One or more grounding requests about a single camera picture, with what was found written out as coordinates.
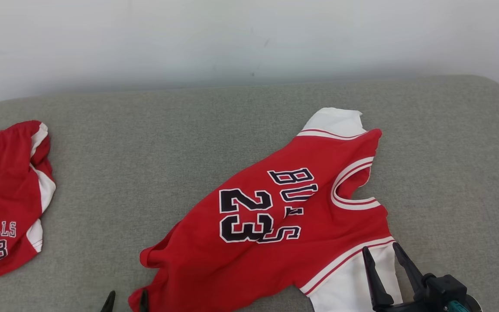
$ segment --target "sofa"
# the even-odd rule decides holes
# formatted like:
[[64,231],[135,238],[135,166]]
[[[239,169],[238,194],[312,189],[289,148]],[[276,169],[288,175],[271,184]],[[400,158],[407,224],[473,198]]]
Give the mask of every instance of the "sofa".
[[[363,113],[383,135],[367,185],[423,273],[451,274],[499,311],[499,84],[455,75],[61,94],[0,102],[0,130],[47,124],[57,190],[43,250],[0,277],[0,312],[115,311],[156,270],[139,253],[204,196],[282,148],[318,109]],[[412,290],[396,268],[404,300]],[[244,312],[311,312],[293,286]]]

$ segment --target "white wall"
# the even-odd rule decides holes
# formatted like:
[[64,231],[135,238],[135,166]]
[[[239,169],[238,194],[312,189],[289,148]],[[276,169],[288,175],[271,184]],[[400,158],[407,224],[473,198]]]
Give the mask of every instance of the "white wall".
[[499,82],[499,0],[0,0],[0,101],[463,73]]

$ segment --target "red stripe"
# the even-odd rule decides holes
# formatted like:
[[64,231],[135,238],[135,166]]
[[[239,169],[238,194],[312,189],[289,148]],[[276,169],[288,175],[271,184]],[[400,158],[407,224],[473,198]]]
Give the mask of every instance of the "red stripe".
[[340,199],[338,199],[338,198],[336,198],[336,197],[335,197],[334,199],[336,199],[336,201],[337,201],[338,203],[345,204],[345,205],[352,205],[352,206],[359,206],[359,205],[367,205],[367,204],[372,204],[372,203],[374,203],[374,202],[376,201],[376,199],[372,199],[372,200],[369,200],[368,202],[367,202],[367,201],[365,201],[365,202],[363,202],[363,203],[353,203],[353,202],[351,202],[351,201],[350,201],[350,202],[348,202],[348,201],[345,201],[345,202],[344,202],[344,201],[342,201],[342,200],[340,200]]
[[[379,243],[379,244],[375,244],[375,245],[369,245],[367,247],[376,247],[376,246],[380,246],[380,245],[388,245],[389,243],[392,243],[393,241],[396,241],[395,239],[392,239],[390,241],[387,241],[386,243]],[[347,258],[345,258],[342,262],[340,262],[340,264],[338,264],[334,269],[330,270],[329,273],[327,273],[325,276],[323,276],[323,278],[321,278],[321,280],[319,280],[319,282],[317,282],[317,284],[315,284],[315,286],[311,287],[311,289],[309,289],[305,295],[307,296],[309,293],[311,293],[315,288],[317,288],[318,285],[320,285],[323,280],[325,280],[327,277],[329,277],[329,275],[331,275],[334,271],[336,271],[338,268],[340,268],[340,266],[344,263],[346,263],[346,261],[348,261],[351,257],[353,257],[354,255],[357,255],[358,253],[362,252],[361,250],[358,250],[358,251],[355,251],[355,253],[352,253],[351,255],[349,255]]]
[[364,133],[362,133],[362,134],[358,134],[358,135],[356,135],[356,136],[350,136],[350,137],[348,137],[348,136],[345,136],[345,137],[344,137],[344,136],[339,136],[338,134],[334,134],[334,133],[332,133],[332,132],[328,132],[328,131],[325,131],[325,130],[319,130],[319,129],[306,129],[306,130],[301,130],[301,131],[300,131],[300,133],[301,133],[301,132],[307,132],[307,131],[316,131],[316,132],[328,133],[328,134],[330,134],[331,136],[335,136],[335,137],[337,136],[337,137],[339,137],[339,138],[343,138],[343,139],[351,139],[351,138],[355,138],[355,137],[361,136],[361,135],[363,135],[363,134],[366,134],[366,133],[368,132],[368,131],[366,131],[366,132],[364,132]]

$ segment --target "robotic arm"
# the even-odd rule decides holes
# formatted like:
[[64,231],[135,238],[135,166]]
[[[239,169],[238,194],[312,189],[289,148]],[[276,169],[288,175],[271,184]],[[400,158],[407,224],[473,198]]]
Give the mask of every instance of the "robotic arm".
[[479,303],[467,294],[467,287],[450,274],[437,278],[425,275],[414,265],[398,243],[392,245],[396,257],[404,267],[412,284],[413,302],[394,305],[392,296],[386,293],[375,269],[375,261],[367,247],[363,247],[363,260],[369,283],[373,311],[376,312],[483,312]]

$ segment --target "clothing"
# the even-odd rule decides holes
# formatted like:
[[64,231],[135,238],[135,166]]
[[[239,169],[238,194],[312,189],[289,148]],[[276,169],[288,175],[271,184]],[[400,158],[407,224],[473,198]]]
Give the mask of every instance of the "clothing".
[[45,124],[28,121],[0,131],[0,276],[42,250],[40,216],[55,191]]
[[[142,265],[160,268],[145,288],[150,308],[227,312],[295,285],[316,312],[370,310],[364,271],[354,271],[364,270],[363,246],[401,301],[386,210],[372,197],[351,199],[382,134],[363,130],[359,116],[321,109],[285,148],[232,176],[142,251]],[[129,298],[134,311],[142,290]]]

